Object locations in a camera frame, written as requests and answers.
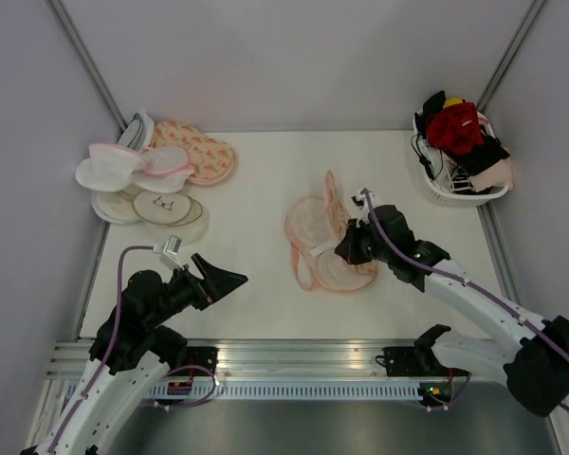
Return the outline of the peach floral mesh laundry bag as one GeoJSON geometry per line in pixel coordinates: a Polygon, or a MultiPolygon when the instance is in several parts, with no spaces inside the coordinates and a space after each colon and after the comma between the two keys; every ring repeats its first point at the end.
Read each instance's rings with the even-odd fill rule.
{"type": "Polygon", "coordinates": [[[377,266],[349,265],[335,253],[350,215],[338,195],[332,172],[326,173],[323,188],[324,195],[298,200],[285,217],[293,274],[306,292],[316,288],[335,293],[357,292],[373,283],[377,266]]]}

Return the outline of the red bra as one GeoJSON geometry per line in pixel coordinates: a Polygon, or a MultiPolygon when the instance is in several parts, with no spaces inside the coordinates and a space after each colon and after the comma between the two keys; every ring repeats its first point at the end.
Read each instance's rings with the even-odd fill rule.
{"type": "Polygon", "coordinates": [[[443,152],[468,155],[475,146],[484,143],[473,102],[461,102],[444,107],[427,121],[427,141],[443,152]]]}

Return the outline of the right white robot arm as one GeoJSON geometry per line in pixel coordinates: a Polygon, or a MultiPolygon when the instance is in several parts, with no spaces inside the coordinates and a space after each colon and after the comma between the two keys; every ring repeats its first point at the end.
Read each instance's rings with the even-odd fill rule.
{"type": "Polygon", "coordinates": [[[335,252],[349,265],[386,264],[395,277],[430,295],[486,334],[465,337],[437,324],[414,344],[413,361],[425,374],[461,370],[499,383],[531,413],[545,417],[569,396],[569,320],[544,318],[486,290],[449,253],[413,236],[393,205],[376,206],[369,192],[354,200],[335,252]]]}

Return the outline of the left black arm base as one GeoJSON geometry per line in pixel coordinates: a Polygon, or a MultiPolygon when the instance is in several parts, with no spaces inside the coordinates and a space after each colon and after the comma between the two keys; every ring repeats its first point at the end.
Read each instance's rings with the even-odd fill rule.
{"type": "Polygon", "coordinates": [[[184,376],[190,379],[198,377],[209,377],[210,373],[215,373],[218,364],[219,349],[215,346],[192,346],[187,349],[184,358],[186,370],[182,371],[184,376]]]}

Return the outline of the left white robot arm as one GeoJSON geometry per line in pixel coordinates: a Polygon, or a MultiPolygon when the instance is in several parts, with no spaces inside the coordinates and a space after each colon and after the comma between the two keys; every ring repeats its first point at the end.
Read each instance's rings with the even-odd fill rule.
{"type": "Polygon", "coordinates": [[[188,341],[166,321],[204,311],[248,282],[194,253],[199,273],[175,266],[168,281],[154,270],[117,279],[117,303],[89,350],[83,375],[56,425],[27,454],[105,454],[154,384],[187,371],[188,341]]]}

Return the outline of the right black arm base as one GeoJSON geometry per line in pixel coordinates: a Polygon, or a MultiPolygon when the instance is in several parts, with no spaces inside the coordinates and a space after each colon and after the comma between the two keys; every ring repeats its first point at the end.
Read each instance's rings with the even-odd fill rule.
{"type": "Polygon", "coordinates": [[[384,347],[382,356],[388,377],[425,377],[429,373],[412,346],[384,347]]]}

